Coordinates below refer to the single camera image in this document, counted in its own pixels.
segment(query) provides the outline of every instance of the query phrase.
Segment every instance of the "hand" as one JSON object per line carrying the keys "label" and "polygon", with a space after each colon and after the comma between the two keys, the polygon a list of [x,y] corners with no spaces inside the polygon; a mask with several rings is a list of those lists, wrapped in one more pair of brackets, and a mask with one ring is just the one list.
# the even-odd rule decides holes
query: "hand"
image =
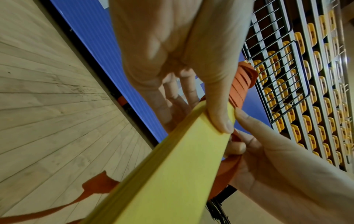
{"label": "hand", "polygon": [[[284,223],[354,223],[354,181],[344,172],[240,109],[236,119],[253,136],[239,132],[247,149],[232,186]],[[228,145],[226,154],[239,153],[239,143]]]}
{"label": "hand", "polygon": [[228,95],[252,8],[244,0],[110,0],[124,72],[167,132],[199,102],[195,74],[205,83],[211,121],[233,132]]}

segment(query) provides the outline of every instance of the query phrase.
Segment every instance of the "wooden floor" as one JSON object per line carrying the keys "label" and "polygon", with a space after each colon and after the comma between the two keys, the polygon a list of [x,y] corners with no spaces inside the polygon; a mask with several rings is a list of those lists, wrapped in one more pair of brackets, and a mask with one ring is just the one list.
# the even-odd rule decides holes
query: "wooden floor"
{"label": "wooden floor", "polygon": [[[151,151],[49,20],[0,1],[1,217],[68,204],[103,171],[121,181]],[[22,223],[69,223],[105,196]]]}

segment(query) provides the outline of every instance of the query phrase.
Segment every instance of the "orange webbing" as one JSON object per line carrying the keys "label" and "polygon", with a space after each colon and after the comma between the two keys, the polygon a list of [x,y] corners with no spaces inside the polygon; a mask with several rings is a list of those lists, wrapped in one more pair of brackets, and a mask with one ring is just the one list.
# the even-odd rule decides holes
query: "orange webbing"
{"label": "orange webbing", "polygon": [[[250,64],[247,62],[239,62],[239,67],[237,68],[237,72],[232,82],[229,94],[229,102],[235,108],[242,108],[248,89],[254,86],[257,77],[257,71]],[[232,141],[241,141],[236,131],[234,131],[232,134]],[[221,161],[208,200],[218,195],[223,189],[227,187],[235,175],[241,157],[242,156],[233,155]]]}

